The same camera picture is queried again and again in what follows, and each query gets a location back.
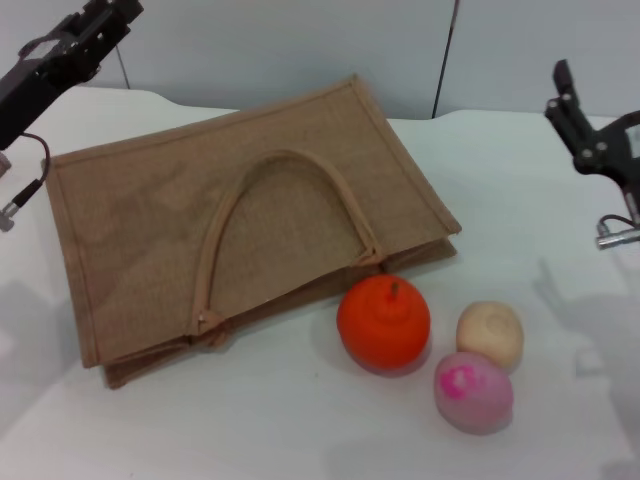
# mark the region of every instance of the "orange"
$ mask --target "orange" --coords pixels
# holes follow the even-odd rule
[[[351,288],[338,309],[338,331],[361,363],[380,370],[402,368],[424,350],[431,315],[420,292],[394,275],[369,277]]]

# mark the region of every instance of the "white tabletop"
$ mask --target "white tabletop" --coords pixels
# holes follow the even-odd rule
[[[76,88],[30,129],[63,153],[222,115],[147,92]],[[598,126],[606,119],[594,119]],[[640,262],[598,252],[617,188],[573,171],[536,114],[462,111],[393,128],[463,226],[455,259],[406,272],[433,316],[422,369],[383,378],[345,353],[339,299],[261,324],[198,354],[104,387],[80,364],[62,254],[44,191],[0,236],[0,477],[10,479],[640,478]],[[37,175],[16,142],[0,205]],[[471,436],[431,393],[470,302],[522,315],[513,423]]]

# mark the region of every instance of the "toy fruit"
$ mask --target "toy fruit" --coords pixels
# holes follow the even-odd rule
[[[338,309],[338,330],[347,350],[379,370],[398,369],[416,360],[430,328],[429,308],[420,292],[393,275],[359,282]]]
[[[504,370],[476,353],[454,353],[436,367],[434,394],[440,413],[472,433],[490,433],[511,418],[513,389]]]
[[[513,369],[524,349],[524,332],[516,312],[504,303],[472,303],[458,320],[456,349],[479,353],[499,367]]]

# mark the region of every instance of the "pink and white ball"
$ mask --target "pink and white ball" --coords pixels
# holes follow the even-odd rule
[[[434,393],[440,413],[470,433],[492,433],[506,426],[512,414],[509,376],[485,357],[454,353],[436,368]]]

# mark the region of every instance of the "beige ball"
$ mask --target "beige ball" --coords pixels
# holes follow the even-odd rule
[[[484,355],[496,365],[513,369],[524,349],[524,332],[518,315],[500,302],[475,302],[458,320],[456,348]]]

